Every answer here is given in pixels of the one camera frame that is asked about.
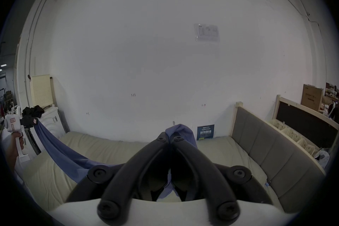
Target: mattress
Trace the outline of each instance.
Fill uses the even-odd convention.
[[[78,132],[68,132],[61,142],[87,158],[105,164],[122,164],[147,143],[112,141]],[[242,165],[249,168],[252,175],[264,187],[273,204],[283,211],[274,190],[267,186],[267,176],[260,166],[229,136],[205,139],[197,142],[198,149],[213,163],[226,166]],[[45,211],[50,211],[65,203],[76,183],[54,163],[44,151],[30,162],[24,170],[23,181],[36,203]],[[171,193],[162,201],[179,201]]]

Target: hand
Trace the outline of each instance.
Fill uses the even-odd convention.
[[[17,150],[17,144],[15,142],[16,138],[19,138],[20,147],[23,150],[23,138],[21,136],[21,133],[13,132],[11,135],[11,143],[6,150],[6,160],[7,160],[8,166],[10,167],[11,172],[14,172],[15,162],[17,160],[17,157],[19,156],[18,150]]]
[[[15,139],[19,138],[20,141],[20,147],[23,150],[23,138],[20,132],[13,132],[11,135],[11,143],[8,147],[8,149],[6,150],[6,156],[7,157],[15,157],[17,158],[18,154],[18,150],[17,150],[17,145],[15,142]]]

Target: blue fabric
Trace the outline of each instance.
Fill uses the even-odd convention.
[[[38,121],[38,124],[34,126],[34,129],[54,162],[73,181],[77,183],[80,182],[87,175],[89,169],[96,165],[104,165],[101,162],[92,161],[87,157],[82,156],[63,144],[53,136],[41,122]]]
[[[41,143],[54,162],[68,177],[70,177],[76,183],[80,182],[84,177],[86,177],[87,172],[92,167],[96,165],[104,165],[101,162],[92,161],[87,157],[82,156],[81,154],[72,150],[70,147],[63,144],[60,140],[53,136],[51,132],[41,124],[41,122],[38,121],[38,124],[34,126],[34,129]],[[185,140],[197,148],[197,143],[195,141],[193,132],[187,126],[178,124],[166,129],[166,135],[169,138],[174,134],[174,132],[178,132]],[[173,186],[171,183],[171,171],[169,171],[167,177],[167,186],[159,198],[166,197],[172,192],[172,190]]]
[[[166,135],[170,138],[175,132],[178,132],[185,140],[197,148],[197,142],[194,138],[193,132],[186,125],[177,124],[165,130]]]
[[[187,140],[189,143],[191,143],[194,147],[197,148],[197,142],[194,138],[193,131],[189,129],[187,126],[183,124],[177,124],[174,125],[170,128],[167,128],[165,130],[166,135],[170,138],[171,135],[173,135],[175,132],[178,132],[180,136],[182,136],[185,140]],[[167,176],[167,186],[165,186],[164,190],[160,194],[159,198],[165,198],[167,197],[173,190],[173,185],[171,183],[171,170],[168,171],[168,176]]]

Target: gray upholstered headboard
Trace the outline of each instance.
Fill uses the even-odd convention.
[[[231,136],[260,165],[286,213],[300,211],[325,177],[299,145],[237,103]]]

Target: plastic bag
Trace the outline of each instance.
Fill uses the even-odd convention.
[[[328,152],[324,150],[320,150],[319,152],[316,153],[314,156],[315,160],[319,163],[319,165],[325,169],[328,161],[329,161],[329,154]]]

